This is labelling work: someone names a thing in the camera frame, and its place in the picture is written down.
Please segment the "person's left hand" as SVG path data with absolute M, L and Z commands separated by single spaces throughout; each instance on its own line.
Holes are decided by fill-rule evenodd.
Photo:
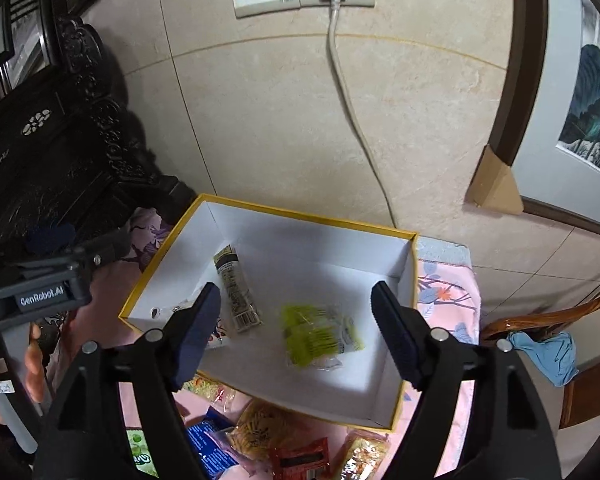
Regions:
M 38 344 L 40 337 L 40 326 L 36 323 L 31 323 L 29 328 L 29 342 L 22 359 L 24 369 L 26 370 L 24 386 L 30 400 L 34 403 L 42 403 L 45 396 L 46 379 L 43 366 L 43 352 Z M 0 360 L 0 382 L 13 377 L 14 374 L 7 368 L 6 362 Z M 1 411 L 0 425 L 5 425 L 5 419 Z

